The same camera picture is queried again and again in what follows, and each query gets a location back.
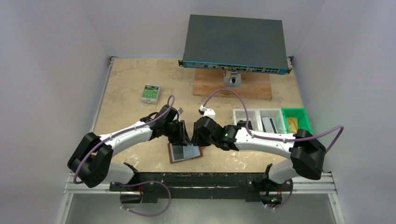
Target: cable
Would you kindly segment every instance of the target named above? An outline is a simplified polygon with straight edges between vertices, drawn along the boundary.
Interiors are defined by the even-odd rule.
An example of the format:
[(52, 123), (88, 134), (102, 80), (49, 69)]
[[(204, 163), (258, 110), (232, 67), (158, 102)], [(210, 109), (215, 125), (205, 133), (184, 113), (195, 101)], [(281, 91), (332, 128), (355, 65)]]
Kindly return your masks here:
[(277, 206), (277, 207), (272, 207), (273, 208), (273, 210), (276, 210), (276, 209), (279, 209), (279, 208), (281, 208), (282, 206), (284, 206), (288, 201), (289, 201), (289, 199), (290, 199), (290, 197), (291, 197), (291, 194), (293, 193), (293, 180), (292, 179), (290, 179), (290, 193), (289, 193), (289, 195), (287, 196), (287, 198), (285, 199), (285, 201), (284, 202), (282, 202), (279, 206)]
[(120, 184), (120, 186), (125, 187), (125, 188), (132, 188), (132, 187), (141, 186), (141, 185), (144, 185), (144, 184), (147, 184), (147, 183), (158, 183), (158, 184), (162, 185), (166, 189), (166, 191), (168, 192), (169, 200), (168, 200), (168, 204), (165, 206), (164, 209), (162, 209), (160, 212), (157, 212), (157, 213), (154, 213), (154, 214), (144, 214), (144, 213), (140, 213), (140, 212), (137, 212), (137, 211), (133, 211), (133, 210), (130, 210), (129, 208), (126, 208), (124, 206), (124, 204), (122, 203), (122, 200), (121, 200), (121, 196), (120, 196), (121, 208), (123, 208), (126, 211), (129, 211), (131, 213), (137, 214), (139, 216), (145, 216), (145, 217), (154, 217), (154, 216), (158, 216), (158, 215), (164, 213), (169, 208), (170, 202), (172, 201), (172, 199), (170, 197), (169, 188), (165, 184), (163, 184), (162, 182), (159, 182), (159, 181), (145, 181), (145, 182), (141, 182), (141, 183), (138, 183), (138, 184), (130, 184), (130, 185), (128, 185), (128, 184)]
[(320, 138), (320, 137), (323, 137), (323, 136), (325, 136), (325, 135), (328, 135), (328, 134), (330, 134), (330, 133), (336, 131), (337, 129), (339, 129), (337, 135), (334, 137), (334, 139), (333, 139), (333, 141), (330, 143), (329, 147), (327, 147), (327, 149), (326, 149), (326, 153), (327, 153), (327, 152), (329, 152), (330, 149), (333, 147), (334, 143), (337, 141), (338, 137), (341, 135), (342, 131), (344, 130), (344, 126), (338, 125), (338, 126), (335, 126), (334, 128), (332, 128), (332, 129), (330, 129), (330, 130), (328, 130), (328, 131), (326, 131), (326, 132), (323, 132), (323, 133), (321, 133), (321, 134), (314, 135), (314, 136), (311, 136), (311, 137), (301, 138), (301, 139), (281, 139), (281, 138), (272, 138), (272, 137), (265, 137), (265, 136), (255, 135), (255, 134), (253, 134), (253, 133), (251, 132), (251, 130), (250, 130), (249, 127), (248, 127), (248, 124), (249, 124), (249, 115), (248, 115), (248, 110), (247, 110), (247, 108), (246, 108), (246, 105), (245, 105), (245, 103), (243, 102), (243, 100), (240, 98), (240, 96), (239, 96), (236, 92), (234, 92), (234, 91), (232, 91), (232, 90), (229, 90), (229, 89), (218, 89), (218, 90), (214, 91), (214, 92), (208, 97), (208, 99), (206, 99), (206, 101), (205, 101), (204, 104), (203, 104), (203, 107), (205, 107), (206, 104), (208, 103), (208, 101), (210, 100), (210, 98), (212, 98), (212, 96), (213, 96), (214, 94), (216, 94), (217, 92), (219, 92), (219, 91), (228, 91), (228, 92), (231, 92), (231, 93), (233, 93), (233, 94), (239, 99), (239, 101), (242, 103), (243, 109), (245, 110), (245, 114), (246, 114), (246, 131), (247, 131), (247, 133), (250, 134), (252, 137), (255, 137), (255, 138), (258, 138), (258, 139), (273, 140), (273, 141), (283, 141), (283, 142), (309, 141), (309, 140), (313, 140), (313, 139), (318, 139), (318, 138)]
[[(172, 100), (172, 103), (169, 105), (169, 100), (170, 100), (170, 98), (172, 98), (173, 100)], [(175, 99), (176, 99), (175, 96), (173, 96), (173, 95), (170, 95), (170, 96), (169, 96), (169, 98), (168, 98), (168, 105), (169, 105), (169, 107), (168, 107), (161, 115), (159, 115), (158, 117), (152, 119), (151, 121), (149, 121), (149, 122), (147, 122), (147, 123), (145, 123), (145, 124), (142, 124), (142, 125), (139, 125), (139, 126), (133, 126), (133, 127), (131, 127), (131, 128), (128, 128), (128, 129), (119, 131), (119, 132), (113, 134), (112, 137), (116, 137), (116, 136), (118, 136), (118, 135), (120, 135), (120, 134), (123, 134), (123, 133), (126, 133), (126, 132), (130, 132), (130, 131), (132, 131), (132, 130), (139, 129), (139, 128), (141, 128), (141, 127), (144, 127), (144, 126), (147, 126), (147, 125), (150, 125), (150, 124), (156, 122), (157, 120), (159, 120), (161, 117), (163, 117), (165, 114), (167, 114), (167, 113), (170, 111), (170, 109), (172, 108), (172, 106), (173, 106), (173, 104), (174, 104), (174, 102), (175, 102)], [(74, 174), (74, 177), (73, 177), (73, 182), (74, 182), (75, 184), (81, 184), (81, 183), (83, 183), (82, 181), (77, 181), (77, 177), (78, 177), (78, 174), (80, 173), (81, 168), (83, 167), (84, 163), (87, 161), (87, 159), (91, 156), (91, 154), (92, 154), (93, 152), (95, 152), (101, 145), (103, 145), (103, 143), (105, 143), (105, 142), (107, 142), (107, 141), (109, 141), (109, 140), (110, 140), (110, 137), (107, 137), (107, 138), (103, 139), (101, 142), (99, 142), (98, 144), (96, 144), (96, 145), (87, 153), (87, 155), (83, 158), (83, 160), (81, 161), (81, 163), (80, 163), (79, 166), (77, 167), (77, 170), (76, 170), (76, 172), (75, 172), (75, 174)]]
[(149, 118), (151, 118), (153, 115), (157, 115), (158, 112), (152, 112), (151, 114), (148, 115)]
[(143, 185), (139, 186), (139, 193), (140, 193), (140, 196), (143, 196)]

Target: green bin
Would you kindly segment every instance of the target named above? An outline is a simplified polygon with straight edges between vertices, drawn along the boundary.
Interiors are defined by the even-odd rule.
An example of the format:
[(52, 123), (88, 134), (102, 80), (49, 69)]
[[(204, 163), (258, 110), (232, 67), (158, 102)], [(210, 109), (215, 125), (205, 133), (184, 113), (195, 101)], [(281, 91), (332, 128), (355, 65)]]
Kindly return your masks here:
[(286, 118), (288, 117), (296, 118), (298, 121), (298, 128), (305, 129), (310, 133), (312, 133), (307, 112), (305, 111), (304, 108), (282, 108), (282, 115), (286, 126), (286, 133), (290, 133), (289, 126), (287, 125), (287, 120), (286, 120)]

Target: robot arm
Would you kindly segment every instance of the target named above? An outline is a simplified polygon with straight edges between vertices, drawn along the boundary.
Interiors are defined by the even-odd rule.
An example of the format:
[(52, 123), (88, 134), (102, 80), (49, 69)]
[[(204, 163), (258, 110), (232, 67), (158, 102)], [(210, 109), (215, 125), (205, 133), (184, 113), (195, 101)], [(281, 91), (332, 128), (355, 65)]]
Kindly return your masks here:
[(159, 113), (140, 119), (130, 127), (124, 128), (114, 133), (96, 135), (94, 133), (86, 134), (78, 145), (77, 149), (69, 159), (67, 166), (72, 172), (76, 172), (83, 158), (96, 146), (105, 139), (109, 139), (102, 144), (95, 152), (90, 155), (78, 174), (78, 177), (89, 187), (95, 187), (102, 181), (119, 182), (128, 184), (139, 178), (139, 172), (129, 164), (111, 163), (111, 158), (125, 149), (133, 145), (150, 141), (154, 138), (165, 135), (173, 145), (191, 144), (187, 136), (184, 121), (177, 120), (175, 117), (178, 111), (171, 108), (165, 115), (154, 123), (150, 123), (153, 119), (152, 115), (157, 118), (159, 114), (163, 114), (170, 107), (165, 105)]
[[(297, 134), (253, 134), (280, 139), (296, 139), (312, 136), (308, 131), (299, 129)], [(326, 148), (316, 139), (301, 142), (282, 142), (252, 137), (246, 128), (239, 125), (221, 127), (212, 118), (203, 116), (194, 123), (192, 143), (195, 146), (215, 145), (223, 150), (256, 150), (285, 157), (278, 164), (269, 164), (266, 169), (268, 179), (282, 184), (288, 179), (302, 176), (312, 180), (321, 178)]]

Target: small box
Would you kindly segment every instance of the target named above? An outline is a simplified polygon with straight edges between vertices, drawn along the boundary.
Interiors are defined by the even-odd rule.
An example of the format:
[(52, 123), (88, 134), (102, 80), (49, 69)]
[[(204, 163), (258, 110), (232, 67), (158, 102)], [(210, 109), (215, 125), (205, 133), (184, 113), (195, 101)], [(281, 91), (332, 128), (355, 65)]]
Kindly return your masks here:
[(141, 96), (141, 101), (145, 104), (158, 104), (161, 87), (155, 84), (146, 84)]

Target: label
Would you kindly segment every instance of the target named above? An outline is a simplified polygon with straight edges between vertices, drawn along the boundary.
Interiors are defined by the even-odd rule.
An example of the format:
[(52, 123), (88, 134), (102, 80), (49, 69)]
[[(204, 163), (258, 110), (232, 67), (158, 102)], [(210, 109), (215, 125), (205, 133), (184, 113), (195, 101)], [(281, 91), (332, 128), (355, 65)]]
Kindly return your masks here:
[(159, 86), (146, 85), (146, 87), (144, 87), (142, 97), (149, 98), (149, 99), (156, 99), (157, 94), (158, 94), (158, 89), (159, 89)]

